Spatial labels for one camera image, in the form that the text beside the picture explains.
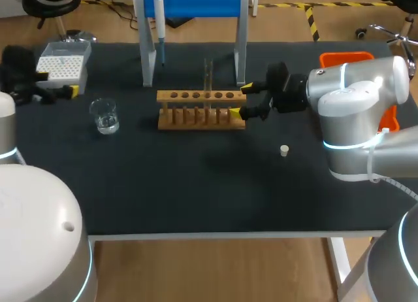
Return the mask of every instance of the orange bin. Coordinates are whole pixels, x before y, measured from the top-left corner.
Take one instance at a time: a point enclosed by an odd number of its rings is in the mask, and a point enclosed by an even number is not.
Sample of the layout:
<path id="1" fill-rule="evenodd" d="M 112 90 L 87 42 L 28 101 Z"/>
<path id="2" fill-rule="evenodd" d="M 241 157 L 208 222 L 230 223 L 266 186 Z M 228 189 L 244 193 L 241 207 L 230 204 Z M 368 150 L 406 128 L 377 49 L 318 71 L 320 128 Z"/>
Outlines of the orange bin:
<path id="1" fill-rule="evenodd" d="M 374 59 L 374 56 L 369 52 L 324 52 L 319 57 L 319 62 L 321 62 L 321 68 L 327 68 L 343 63 L 371 59 Z M 388 127 L 390 132 L 399 131 L 399 123 L 396 120 L 396 106 L 392 106 L 383 114 L 379 124 L 379 132 L 384 127 Z"/>

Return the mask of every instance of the wooden test tube rack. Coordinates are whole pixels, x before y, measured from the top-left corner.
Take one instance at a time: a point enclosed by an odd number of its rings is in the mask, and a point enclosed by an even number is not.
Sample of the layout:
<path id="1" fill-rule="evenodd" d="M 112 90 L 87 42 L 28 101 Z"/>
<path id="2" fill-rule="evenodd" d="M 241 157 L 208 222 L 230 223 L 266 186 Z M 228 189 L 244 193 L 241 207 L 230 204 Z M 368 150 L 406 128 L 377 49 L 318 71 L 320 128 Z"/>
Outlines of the wooden test tube rack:
<path id="1" fill-rule="evenodd" d="M 204 91 L 160 90 L 157 102 L 163 108 L 159 111 L 160 130 L 232 130 L 245 129 L 246 122 L 231 116 L 231 107 L 220 108 L 217 104 L 230 103 L 232 107 L 245 104 L 247 97 L 241 91 L 212 91 L 206 96 Z M 184 104 L 210 105 L 203 108 Z"/>

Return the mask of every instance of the black tabletop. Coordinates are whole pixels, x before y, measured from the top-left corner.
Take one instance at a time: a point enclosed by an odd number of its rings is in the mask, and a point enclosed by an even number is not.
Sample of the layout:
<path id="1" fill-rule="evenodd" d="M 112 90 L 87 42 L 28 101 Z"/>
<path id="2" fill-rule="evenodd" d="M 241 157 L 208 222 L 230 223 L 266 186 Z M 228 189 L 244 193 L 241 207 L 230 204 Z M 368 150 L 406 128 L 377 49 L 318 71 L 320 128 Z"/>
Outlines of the black tabletop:
<path id="1" fill-rule="evenodd" d="M 143 88 L 137 44 L 94 44 L 84 96 L 18 108 L 19 149 L 28 164 L 68 185 L 90 235 L 382 230 L 411 208 L 412 198 L 388 183 L 333 178 L 309 111 L 271 113 L 244 131 L 158 131 L 156 90 L 202 89 L 208 57 L 214 89 L 234 88 L 232 49 L 168 44 L 155 86 Z M 251 43 L 246 80 L 262 80 L 277 61 L 307 74 L 321 53 L 354 50 L 391 54 L 374 42 Z M 114 135 L 100 135 L 89 116 L 98 97 L 116 100 Z M 398 108 L 401 127 L 418 124 L 417 114 L 410 98 Z M 290 147 L 286 158 L 283 144 Z M 418 191 L 418 180 L 400 181 Z"/>

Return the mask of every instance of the chair wheel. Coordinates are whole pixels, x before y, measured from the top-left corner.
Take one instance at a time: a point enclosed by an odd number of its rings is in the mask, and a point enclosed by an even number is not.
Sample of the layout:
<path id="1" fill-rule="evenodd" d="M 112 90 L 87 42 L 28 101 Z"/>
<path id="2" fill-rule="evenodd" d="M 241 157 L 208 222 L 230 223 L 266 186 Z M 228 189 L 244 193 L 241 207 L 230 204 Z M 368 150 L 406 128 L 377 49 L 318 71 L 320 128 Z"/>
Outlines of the chair wheel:
<path id="1" fill-rule="evenodd" d="M 357 39 L 364 39 L 364 36 L 366 36 L 367 29 L 356 29 L 355 30 L 355 36 Z"/>

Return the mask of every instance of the pipette stand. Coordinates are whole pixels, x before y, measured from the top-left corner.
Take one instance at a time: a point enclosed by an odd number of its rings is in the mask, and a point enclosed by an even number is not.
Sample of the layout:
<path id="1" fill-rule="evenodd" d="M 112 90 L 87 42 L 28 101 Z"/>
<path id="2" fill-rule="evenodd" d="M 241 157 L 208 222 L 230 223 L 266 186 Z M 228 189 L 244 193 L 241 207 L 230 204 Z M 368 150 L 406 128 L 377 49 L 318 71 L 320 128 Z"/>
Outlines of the pipette stand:
<path id="1" fill-rule="evenodd" d="M 153 0 L 133 1 L 140 35 L 143 85 L 151 87 L 157 55 L 148 21 L 155 17 Z M 234 44 L 236 85 L 245 84 L 248 0 L 164 0 L 164 11 L 167 18 L 238 18 Z"/>

